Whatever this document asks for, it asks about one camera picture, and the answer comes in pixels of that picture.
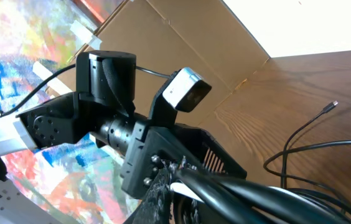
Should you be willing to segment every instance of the cable plug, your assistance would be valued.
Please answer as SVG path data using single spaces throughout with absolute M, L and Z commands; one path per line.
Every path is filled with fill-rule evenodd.
M 328 113 L 329 111 L 333 110 L 338 104 L 339 102 L 337 101 L 329 103 L 327 106 L 324 107 L 324 109 L 322 109 L 322 113 Z

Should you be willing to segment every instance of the wooden table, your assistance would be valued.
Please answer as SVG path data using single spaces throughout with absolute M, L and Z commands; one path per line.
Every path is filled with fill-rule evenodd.
M 303 131 L 294 146 L 351 139 L 351 52 L 274 58 L 235 90 L 200 127 L 209 130 L 248 171 L 279 185 L 263 162 L 331 101 L 336 109 Z M 281 170 L 281 159 L 270 165 Z M 329 184 L 351 200 L 351 146 L 291 154 L 288 174 Z M 290 187 L 312 186 L 289 180 Z

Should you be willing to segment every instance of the cardboard box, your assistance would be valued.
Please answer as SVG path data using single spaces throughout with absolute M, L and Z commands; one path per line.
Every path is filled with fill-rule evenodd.
M 100 50 L 137 55 L 137 65 L 161 73 L 190 67 L 213 86 L 191 113 L 177 121 L 196 126 L 268 59 L 221 0 L 125 1 L 96 31 Z M 84 46 L 82 51 L 92 50 Z M 75 90 L 75 71 L 59 76 Z M 137 112 L 147 115 L 164 79 L 137 71 Z

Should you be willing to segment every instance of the white wall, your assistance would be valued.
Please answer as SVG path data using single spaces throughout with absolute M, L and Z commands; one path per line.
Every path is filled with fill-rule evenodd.
M 351 0 L 223 0 L 271 57 L 351 50 Z

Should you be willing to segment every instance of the tape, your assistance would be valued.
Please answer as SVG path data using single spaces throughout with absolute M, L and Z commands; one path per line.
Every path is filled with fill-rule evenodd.
M 84 27 L 78 21 L 74 21 L 70 30 L 85 44 L 88 44 L 94 50 L 99 50 L 102 40 L 95 36 L 91 31 Z
M 42 65 L 40 62 L 34 62 L 33 72 L 42 80 L 45 80 L 52 75 L 52 72 L 44 67 L 44 65 Z M 72 90 L 63 84 L 63 82 L 61 82 L 58 78 L 53 78 L 47 85 L 60 95 L 72 92 Z

